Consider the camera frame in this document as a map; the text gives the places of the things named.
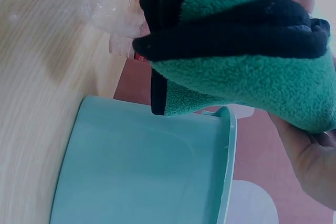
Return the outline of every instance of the towel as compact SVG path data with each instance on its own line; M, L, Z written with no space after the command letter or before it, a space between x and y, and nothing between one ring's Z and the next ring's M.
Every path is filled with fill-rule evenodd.
M330 25L291 0L140 0L151 103L173 116L252 106L310 133L336 128Z

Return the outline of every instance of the light blue bucket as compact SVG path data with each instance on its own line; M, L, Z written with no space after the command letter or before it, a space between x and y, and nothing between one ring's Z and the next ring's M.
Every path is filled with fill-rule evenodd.
M236 118L171 118L146 105L86 97L55 193L51 224L224 224Z

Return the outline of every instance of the table surface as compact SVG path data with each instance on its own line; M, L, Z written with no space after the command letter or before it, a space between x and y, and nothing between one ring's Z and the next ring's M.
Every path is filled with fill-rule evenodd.
M113 97L125 60L77 0L0 0L0 223L47 224L85 95Z

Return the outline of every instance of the plastic bottle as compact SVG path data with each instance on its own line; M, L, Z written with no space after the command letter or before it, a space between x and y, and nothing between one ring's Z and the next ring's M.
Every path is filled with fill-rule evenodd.
M145 23L139 0L81 0L80 13L88 23L111 34L112 54L134 57L132 38L143 33Z

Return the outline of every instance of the wood grain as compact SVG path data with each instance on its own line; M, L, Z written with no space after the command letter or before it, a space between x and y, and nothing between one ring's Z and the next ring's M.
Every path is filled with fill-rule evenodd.
M113 97L125 59L78 0L0 0L0 223L47 224L85 95Z

